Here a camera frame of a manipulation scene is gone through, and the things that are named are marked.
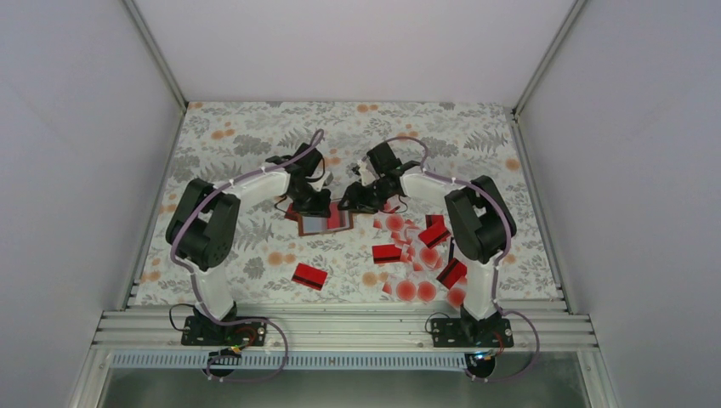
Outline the brown leather card holder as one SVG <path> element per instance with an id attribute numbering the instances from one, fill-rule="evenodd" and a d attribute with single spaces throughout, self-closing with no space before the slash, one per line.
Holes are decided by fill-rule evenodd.
<path id="1" fill-rule="evenodd" d="M 334 200 L 332 202 L 340 203 L 340 200 Z M 300 216 L 300 219 L 298 221 L 298 234 L 300 236 L 310 236 L 310 235 L 326 235 L 326 234 L 334 234 L 343 232 L 346 230 L 352 230 L 354 228 L 354 220 L 353 216 L 350 212 L 344 210 L 347 213 L 347 220 L 348 225 L 343 229 L 336 229 L 336 230 L 329 230 L 326 227 L 326 221 L 328 218 L 322 218 L 322 217 L 306 217 L 306 216 Z"/>

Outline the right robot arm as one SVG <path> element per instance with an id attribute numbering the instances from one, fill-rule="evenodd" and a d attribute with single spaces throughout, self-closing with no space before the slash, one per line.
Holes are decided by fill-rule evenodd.
<path id="1" fill-rule="evenodd" d="M 493 180 L 472 181 L 443 176 L 425 166 L 429 148 L 423 144 L 420 161 L 403 163 L 389 142 L 376 145 L 358 163 L 360 176 L 338 205 L 353 213 L 377 213 L 392 196 L 404 196 L 445 208 L 455 253 L 467 267 L 467 291 L 461 306 L 468 318 L 461 323 L 463 340 L 480 346 L 493 334 L 489 318 L 501 314 L 497 300 L 500 263 L 516 234 L 510 212 Z"/>

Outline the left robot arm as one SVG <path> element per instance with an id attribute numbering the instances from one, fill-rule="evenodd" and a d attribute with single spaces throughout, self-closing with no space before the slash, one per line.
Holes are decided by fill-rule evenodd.
<path id="1" fill-rule="evenodd" d="M 329 218 L 331 192 L 324 183 L 329 175 L 317 146 L 302 144 L 291 156 L 272 156 L 260 167 L 217 184 L 191 180 L 167 227 L 170 259 L 186 269 L 196 297 L 196 309 L 206 317 L 202 331 L 216 344 L 236 334 L 231 316 L 236 303 L 224 271 L 233 247 L 241 212 L 262 201 L 284 196 L 300 217 Z"/>

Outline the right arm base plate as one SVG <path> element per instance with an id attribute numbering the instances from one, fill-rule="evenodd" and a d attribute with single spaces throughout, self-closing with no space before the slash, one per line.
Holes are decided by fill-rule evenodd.
<path id="1" fill-rule="evenodd" d="M 429 323 L 433 345 L 443 349 L 512 348 L 513 331 L 508 319 L 470 322 L 460 318 L 433 318 Z"/>

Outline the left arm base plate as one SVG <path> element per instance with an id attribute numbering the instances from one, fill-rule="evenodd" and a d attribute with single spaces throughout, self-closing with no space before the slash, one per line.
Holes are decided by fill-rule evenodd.
<path id="1" fill-rule="evenodd" d="M 219 326 L 201 317 L 188 317 L 180 339 L 183 346 L 264 346 L 267 324 Z"/>

